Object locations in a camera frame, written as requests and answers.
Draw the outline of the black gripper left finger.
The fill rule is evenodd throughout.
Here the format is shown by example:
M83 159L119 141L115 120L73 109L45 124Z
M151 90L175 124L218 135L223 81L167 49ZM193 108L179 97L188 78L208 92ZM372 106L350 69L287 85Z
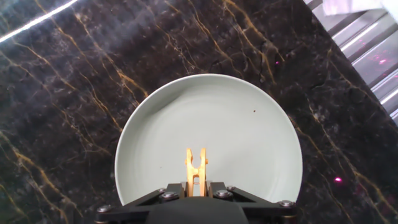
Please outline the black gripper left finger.
M187 196L187 183L169 184L121 207L103 205L95 215L95 223L144 223L148 214L158 207Z

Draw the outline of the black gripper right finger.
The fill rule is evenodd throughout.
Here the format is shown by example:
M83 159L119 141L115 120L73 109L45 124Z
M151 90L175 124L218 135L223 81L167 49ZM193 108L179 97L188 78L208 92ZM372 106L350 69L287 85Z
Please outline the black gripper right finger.
M297 223L297 206L290 200L270 202L235 186L225 186L223 182L211 182L207 194L236 205L248 223Z

